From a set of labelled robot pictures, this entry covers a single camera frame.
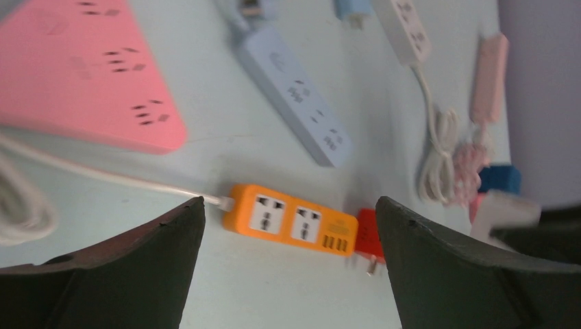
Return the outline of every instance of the light pink power strip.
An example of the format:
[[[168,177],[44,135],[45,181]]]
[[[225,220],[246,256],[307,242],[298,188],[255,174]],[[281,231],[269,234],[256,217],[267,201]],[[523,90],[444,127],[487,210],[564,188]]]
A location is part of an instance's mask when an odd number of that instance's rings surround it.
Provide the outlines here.
[[[473,97],[471,119],[480,126],[482,137],[487,125],[500,119],[504,98],[504,77],[508,39],[503,34],[482,41]],[[454,156],[454,200],[468,206],[478,196],[478,173],[489,165],[489,150],[479,143],[464,144]]]
[[[498,34],[482,41],[472,105],[472,121],[480,125],[497,122],[502,110],[508,39]]]

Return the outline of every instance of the gray wall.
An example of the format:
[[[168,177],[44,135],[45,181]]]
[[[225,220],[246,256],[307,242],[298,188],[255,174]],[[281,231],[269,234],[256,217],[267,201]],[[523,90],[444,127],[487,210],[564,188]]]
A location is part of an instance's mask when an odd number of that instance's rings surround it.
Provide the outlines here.
[[[523,195],[544,206],[581,202],[581,1],[499,0],[499,8]]]

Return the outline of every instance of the power cord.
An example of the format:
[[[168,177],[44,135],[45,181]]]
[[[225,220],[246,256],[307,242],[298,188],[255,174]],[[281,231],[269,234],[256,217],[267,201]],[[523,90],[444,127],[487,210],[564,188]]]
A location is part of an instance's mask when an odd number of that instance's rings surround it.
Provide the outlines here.
[[[459,118],[454,109],[436,112],[432,93],[420,66],[412,66],[425,99],[428,130],[433,148],[421,170],[418,192],[423,200],[449,204],[454,200],[454,162],[452,156],[458,142]]]
[[[0,147],[44,165],[128,187],[179,195],[187,198],[203,197],[204,201],[230,211],[234,200],[190,191],[178,186],[160,184],[86,167],[15,141],[0,134]],[[16,245],[41,239],[51,234],[58,217],[42,192],[20,174],[7,158],[0,154],[0,244]]]

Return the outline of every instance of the bundled cord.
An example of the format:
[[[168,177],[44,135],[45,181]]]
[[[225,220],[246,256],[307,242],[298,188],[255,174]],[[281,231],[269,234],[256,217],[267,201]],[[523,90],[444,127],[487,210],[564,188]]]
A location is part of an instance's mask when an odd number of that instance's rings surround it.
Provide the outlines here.
[[[486,126],[477,125],[472,143],[465,143],[456,151],[458,143],[458,115],[453,109],[436,112],[432,94],[419,66],[412,66],[425,98],[428,130],[433,145],[421,170],[418,192],[423,200],[445,205],[468,206],[480,188],[478,173],[489,165],[493,143]]]
[[[0,134],[0,147],[44,165],[84,175],[92,179],[180,195],[187,198],[203,197],[205,202],[218,206],[222,210],[229,211],[232,208],[233,200],[229,197],[205,195],[177,186],[85,167],[82,164],[57,158],[14,141],[3,134]],[[56,211],[42,192],[26,180],[8,159],[0,154],[0,244],[16,245],[41,239],[56,229],[57,222]]]
[[[418,192],[422,199],[449,204],[454,200],[454,162],[458,142],[458,115],[453,109],[437,112],[432,93],[419,66],[412,66],[425,99],[432,149],[421,170]]]

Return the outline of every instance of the blue plug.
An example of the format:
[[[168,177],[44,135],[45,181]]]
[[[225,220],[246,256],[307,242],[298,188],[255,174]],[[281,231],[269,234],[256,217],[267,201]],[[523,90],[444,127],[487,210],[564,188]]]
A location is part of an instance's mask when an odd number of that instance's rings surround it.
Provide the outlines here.
[[[337,17],[348,20],[353,28],[363,29],[363,21],[371,15],[371,0],[335,0]]]

